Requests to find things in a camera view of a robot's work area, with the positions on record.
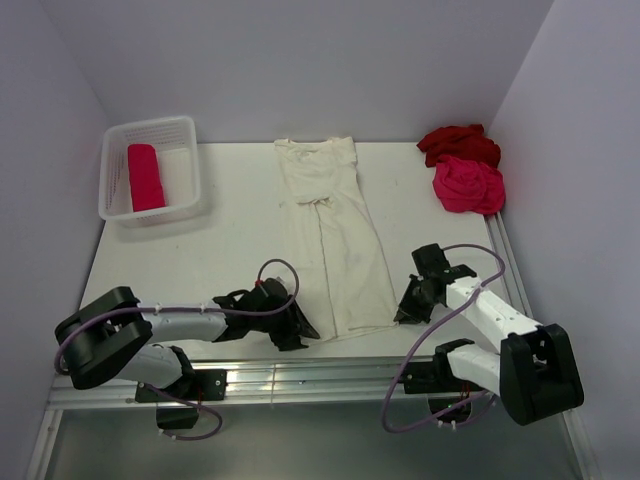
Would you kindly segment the white t shirt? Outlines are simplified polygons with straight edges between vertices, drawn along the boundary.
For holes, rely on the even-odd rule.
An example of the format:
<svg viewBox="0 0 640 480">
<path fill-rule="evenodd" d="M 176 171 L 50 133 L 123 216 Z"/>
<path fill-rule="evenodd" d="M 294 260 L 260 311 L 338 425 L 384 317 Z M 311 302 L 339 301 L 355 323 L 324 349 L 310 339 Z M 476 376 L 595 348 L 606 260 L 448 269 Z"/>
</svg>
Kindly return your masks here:
<svg viewBox="0 0 640 480">
<path fill-rule="evenodd" d="M 322 342 L 393 327 L 396 297 L 358 184 L 351 138 L 275 141 L 286 255 Z"/>
</svg>

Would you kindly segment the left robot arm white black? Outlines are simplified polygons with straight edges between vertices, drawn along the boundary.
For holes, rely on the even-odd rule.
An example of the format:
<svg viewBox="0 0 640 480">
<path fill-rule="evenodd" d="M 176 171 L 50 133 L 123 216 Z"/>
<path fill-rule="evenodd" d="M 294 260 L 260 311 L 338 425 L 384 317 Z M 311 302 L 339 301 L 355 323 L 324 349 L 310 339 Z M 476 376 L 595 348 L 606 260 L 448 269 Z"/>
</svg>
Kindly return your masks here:
<svg viewBox="0 0 640 480">
<path fill-rule="evenodd" d="M 274 278 L 236 290 L 202 306 L 144 306 L 128 287 L 116 287 L 61 322 L 54 367 L 77 390 L 113 379 L 135 381 L 183 399 L 196 373 L 178 342 L 236 341 L 250 332 L 268 336 L 281 352 L 304 348 L 319 330 L 295 295 Z"/>
</svg>

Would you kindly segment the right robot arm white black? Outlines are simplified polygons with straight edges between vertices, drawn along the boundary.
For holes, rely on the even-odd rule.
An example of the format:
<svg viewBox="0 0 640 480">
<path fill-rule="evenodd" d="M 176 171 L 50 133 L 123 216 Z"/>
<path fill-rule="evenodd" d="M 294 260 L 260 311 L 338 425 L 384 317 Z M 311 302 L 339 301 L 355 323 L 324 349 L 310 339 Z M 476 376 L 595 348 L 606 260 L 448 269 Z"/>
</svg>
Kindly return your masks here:
<svg viewBox="0 0 640 480">
<path fill-rule="evenodd" d="M 431 413 L 428 421 L 452 427 L 470 420 L 473 401 L 499 399 L 506 413 L 525 426 L 583 405 L 585 396 L 568 333 L 558 324 L 541 324 L 517 311 L 489 289 L 506 271 L 487 279 L 465 264 L 452 265 L 436 243 L 413 251 L 416 271 L 400 301 L 396 322 L 426 323 L 388 391 L 407 394 L 459 392 L 458 402 Z M 437 346 L 428 361 L 417 350 L 431 334 L 456 316 L 469 321 L 491 344 L 485 350 L 467 338 Z"/>
</svg>

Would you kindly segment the dark red t shirt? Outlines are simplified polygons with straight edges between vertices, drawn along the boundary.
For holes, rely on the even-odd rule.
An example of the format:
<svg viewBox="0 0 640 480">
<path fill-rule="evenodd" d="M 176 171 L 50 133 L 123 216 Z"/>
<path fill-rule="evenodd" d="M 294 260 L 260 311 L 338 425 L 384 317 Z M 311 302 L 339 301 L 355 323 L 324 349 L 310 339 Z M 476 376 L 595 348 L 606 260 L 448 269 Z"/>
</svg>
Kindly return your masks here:
<svg viewBox="0 0 640 480">
<path fill-rule="evenodd" d="M 485 135 L 482 124 L 440 127 L 425 135 L 417 148 L 425 155 L 427 168 L 435 167 L 448 155 L 497 168 L 501 160 L 500 147 Z"/>
</svg>

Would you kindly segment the rolled pink t shirt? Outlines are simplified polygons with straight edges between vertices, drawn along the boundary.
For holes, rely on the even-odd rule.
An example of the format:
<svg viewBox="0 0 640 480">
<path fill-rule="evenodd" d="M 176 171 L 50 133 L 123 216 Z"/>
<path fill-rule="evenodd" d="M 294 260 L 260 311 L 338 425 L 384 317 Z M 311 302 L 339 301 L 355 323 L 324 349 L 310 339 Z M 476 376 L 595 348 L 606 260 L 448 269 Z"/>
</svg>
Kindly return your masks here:
<svg viewBox="0 0 640 480">
<path fill-rule="evenodd" d="M 166 200 L 154 147 L 149 144 L 129 145 L 127 162 L 133 211 L 164 208 Z"/>
</svg>

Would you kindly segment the white plastic basket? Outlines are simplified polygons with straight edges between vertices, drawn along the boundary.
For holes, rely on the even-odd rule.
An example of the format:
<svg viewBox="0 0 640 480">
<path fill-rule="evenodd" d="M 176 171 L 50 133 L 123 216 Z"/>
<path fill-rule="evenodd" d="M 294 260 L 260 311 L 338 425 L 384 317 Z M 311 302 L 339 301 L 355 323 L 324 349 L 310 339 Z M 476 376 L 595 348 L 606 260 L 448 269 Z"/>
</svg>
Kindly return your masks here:
<svg viewBox="0 0 640 480">
<path fill-rule="evenodd" d="M 164 117 L 114 126 L 103 136 L 98 213 L 143 227 L 186 220 L 203 205 L 194 121 Z"/>
</svg>

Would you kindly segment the aluminium rail frame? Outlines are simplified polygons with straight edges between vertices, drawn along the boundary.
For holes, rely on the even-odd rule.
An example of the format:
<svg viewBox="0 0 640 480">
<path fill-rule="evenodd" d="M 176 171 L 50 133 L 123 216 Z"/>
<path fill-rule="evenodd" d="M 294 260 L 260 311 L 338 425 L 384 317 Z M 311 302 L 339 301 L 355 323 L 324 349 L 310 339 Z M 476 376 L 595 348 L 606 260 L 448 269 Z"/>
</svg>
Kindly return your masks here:
<svg viewBox="0 0 640 480">
<path fill-rule="evenodd" d="M 508 265 L 503 289 L 514 307 L 531 314 L 506 226 L 501 214 L 486 219 L 490 242 Z M 264 404 L 347 403 L 381 400 L 391 382 L 392 367 L 400 357 L 342 357 L 282 360 L 196 360 L 196 371 L 225 370 L 227 396 L 224 406 Z M 116 380 L 95 390 L 75 392 L 71 381 L 53 382 L 44 417 L 25 479 L 45 479 L 56 443 L 62 443 L 60 425 L 65 411 L 151 408 L 154 403 L 134 403 L 132 382 Z M 575 411 L 563 414 L 560 425 L 564 441 L 573 455 L 574 479 L 603 479 L 584 424 Z"/>
</svg>

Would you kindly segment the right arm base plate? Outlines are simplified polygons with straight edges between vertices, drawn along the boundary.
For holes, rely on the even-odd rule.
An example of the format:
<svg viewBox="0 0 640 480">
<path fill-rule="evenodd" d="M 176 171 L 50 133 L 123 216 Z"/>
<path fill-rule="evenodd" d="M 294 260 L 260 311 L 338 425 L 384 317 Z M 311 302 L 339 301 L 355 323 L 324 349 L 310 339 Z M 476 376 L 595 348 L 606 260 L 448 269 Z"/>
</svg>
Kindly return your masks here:
<svg viewBox="0 0 640 480">
<path fill-rule="evenodd" d="M 447 360 L 434 357 L 428 361 L 412 361 L 404 369 L 399 383 L 405 394 L 475 393 L 484 390 L 469 380 L 453 376 Z"/>
</svg>

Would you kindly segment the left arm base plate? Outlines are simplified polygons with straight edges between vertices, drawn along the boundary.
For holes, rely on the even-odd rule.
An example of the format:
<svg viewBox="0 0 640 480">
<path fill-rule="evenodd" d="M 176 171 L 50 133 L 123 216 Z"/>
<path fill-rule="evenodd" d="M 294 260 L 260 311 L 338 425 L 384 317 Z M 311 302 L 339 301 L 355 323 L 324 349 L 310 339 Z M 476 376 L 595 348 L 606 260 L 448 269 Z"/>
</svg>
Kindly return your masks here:
<svg viewBox="0 0 640 480">
<path fill-rule="evenodd" d="M 150 388 L 144 383 L 136 387 L 134 401 L 138 404 L 156 404 L 156 425 L 159 429 L 181 434 L 191 430 L 200 419 L 200 410 L 206 402 L 222 401 L 227 387 L 225 369 L 196 369 L 191 378 L 179 380 L 165 389 Z"/>
</svg>

